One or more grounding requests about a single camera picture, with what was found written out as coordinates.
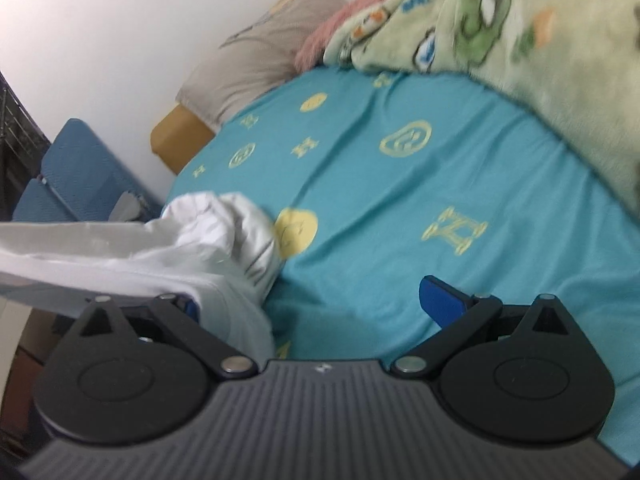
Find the mustard yellow headboard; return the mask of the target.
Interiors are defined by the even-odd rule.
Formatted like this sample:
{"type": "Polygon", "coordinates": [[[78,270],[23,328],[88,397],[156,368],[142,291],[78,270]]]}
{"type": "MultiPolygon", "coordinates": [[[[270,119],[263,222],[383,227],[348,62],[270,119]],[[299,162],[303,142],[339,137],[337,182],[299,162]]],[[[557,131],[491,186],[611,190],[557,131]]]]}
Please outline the mustard yellow headboard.
{"type": "Polygon", "coordinates": [[[173,174],[180,174],[214,136],[200,118],[177,104],[152,129],[151,151],[173,174]]]}

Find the green cartoon fleece blanket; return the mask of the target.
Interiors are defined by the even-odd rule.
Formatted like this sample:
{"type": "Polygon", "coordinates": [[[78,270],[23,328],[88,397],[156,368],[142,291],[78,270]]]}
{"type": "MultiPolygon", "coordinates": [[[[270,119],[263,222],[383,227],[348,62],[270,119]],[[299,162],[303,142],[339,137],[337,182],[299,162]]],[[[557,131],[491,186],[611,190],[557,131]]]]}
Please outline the green cartoon fleece blanket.
{"type": "Polygon", "coordinates": [[[639,0],[382,0],[326,65],[462,73],[535,112],[639,208],[639,0]]]}

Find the dark window frame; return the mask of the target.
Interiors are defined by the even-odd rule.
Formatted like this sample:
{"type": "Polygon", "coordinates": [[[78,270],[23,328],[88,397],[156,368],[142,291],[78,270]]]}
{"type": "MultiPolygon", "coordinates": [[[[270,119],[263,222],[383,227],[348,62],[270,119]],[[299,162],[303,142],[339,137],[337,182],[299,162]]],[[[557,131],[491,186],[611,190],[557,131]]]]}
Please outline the dark window frame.
{"type": "Polygon", "coordinates": [[[51,142],[0,76],[1,220],[10,221],[30,180],[40,175],[51,142]]]}

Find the grey pillow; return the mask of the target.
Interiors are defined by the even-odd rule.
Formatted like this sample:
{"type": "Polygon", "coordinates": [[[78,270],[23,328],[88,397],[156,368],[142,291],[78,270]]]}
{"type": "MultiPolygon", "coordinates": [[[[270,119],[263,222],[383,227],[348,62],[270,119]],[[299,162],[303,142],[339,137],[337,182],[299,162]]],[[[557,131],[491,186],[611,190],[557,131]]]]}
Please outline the grey pillow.
{"type": "Polygon", "coordinates": [[[176,96],[189,125],[216,133],[265,93],[297,76],[296,54],[346,0],[279,0],[198,63],[176,96]]]}

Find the teal patterned bed sheet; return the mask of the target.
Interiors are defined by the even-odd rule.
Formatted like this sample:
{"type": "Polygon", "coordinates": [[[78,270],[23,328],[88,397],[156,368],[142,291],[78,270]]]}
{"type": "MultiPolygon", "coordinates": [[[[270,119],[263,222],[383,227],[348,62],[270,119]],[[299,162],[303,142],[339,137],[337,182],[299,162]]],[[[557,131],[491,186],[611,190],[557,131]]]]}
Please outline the teal patterned bed sheet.
{"type": "Polygon", "coordinates": [[[436,330],[419,284],[550,292],[611,371],[601,438],[639,459],[639,225],[523,107],[459,75],[318,68],[239,112],[171,189],[238,192],[285,253],[265,303],[290,360],[393,361],[436,330]]]}

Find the white t-shirt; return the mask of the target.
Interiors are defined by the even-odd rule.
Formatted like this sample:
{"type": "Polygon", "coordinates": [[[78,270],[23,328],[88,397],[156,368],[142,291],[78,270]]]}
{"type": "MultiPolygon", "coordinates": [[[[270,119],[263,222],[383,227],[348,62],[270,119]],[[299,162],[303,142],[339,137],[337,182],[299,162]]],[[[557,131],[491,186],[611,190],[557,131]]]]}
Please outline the white t-shirt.
{"type": "Polygon", "coordinates": [[[248,198],[193,193],[146,223],[2,224],[1,303],[77,318],[96,295],[183,296],[204,330],[264,364],[276,353],[264,302],[282,263],[248,198]]]}

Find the blue folding chair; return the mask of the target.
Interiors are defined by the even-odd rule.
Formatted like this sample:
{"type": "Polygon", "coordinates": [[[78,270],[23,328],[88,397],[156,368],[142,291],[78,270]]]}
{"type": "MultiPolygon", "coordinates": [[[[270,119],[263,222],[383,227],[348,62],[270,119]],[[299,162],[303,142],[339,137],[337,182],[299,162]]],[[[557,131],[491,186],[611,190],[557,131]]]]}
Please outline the blue folding chair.
{"type": "Polygon", "coordinates": [[[38,177],[28,182],[14,222],[105,222],[129,209],[129,220],[149,221],[162,205],[80,119],[66,122],[38,177]]]}

